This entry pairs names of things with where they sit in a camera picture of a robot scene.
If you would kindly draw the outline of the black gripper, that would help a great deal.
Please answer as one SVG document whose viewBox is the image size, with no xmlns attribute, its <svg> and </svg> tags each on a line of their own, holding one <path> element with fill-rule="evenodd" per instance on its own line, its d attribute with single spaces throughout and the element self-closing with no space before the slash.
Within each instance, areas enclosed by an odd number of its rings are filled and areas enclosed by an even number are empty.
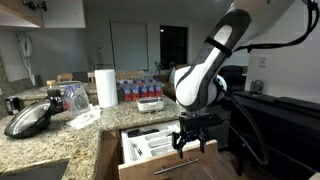
<svg viewBox="0 0 320 180">
<path fill-rule="evenodd" d="M 180 118 L 180 131 L 172 133 L 172 147 L 177 149 L 179 157 L 183 158 L 183 147 L 187 142 L 198 140 L 200 151 L 205 152 L 206 143 L 211 140 L 209 128 L 221 125 L 223 120 L 215 114 L 204 114 L 188 118 Z"/>
</svg>

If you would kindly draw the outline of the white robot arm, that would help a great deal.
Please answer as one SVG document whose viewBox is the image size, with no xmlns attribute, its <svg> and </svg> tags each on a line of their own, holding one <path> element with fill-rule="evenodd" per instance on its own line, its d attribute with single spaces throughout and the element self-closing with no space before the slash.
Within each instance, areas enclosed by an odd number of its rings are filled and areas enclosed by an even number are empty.
<svg viewBox="0 0 320 180">
<path fill-rule="evenodd" d="M 225 15 L 204 41 L 194 63 L 177 71 L 175 91 L 178 105 L 186 110 L 181 131 L 173 135 L 172 146 L 181 152 L 184 145 L 198 140 L 201 146 L 208 135 L 199 124 L 209 119 L 201 112 L 218 99 L 213 81 L 223 62 L 252 38 L 266 32 L 288 10 L 294 0 L 234 0 Z"/>
</svg>

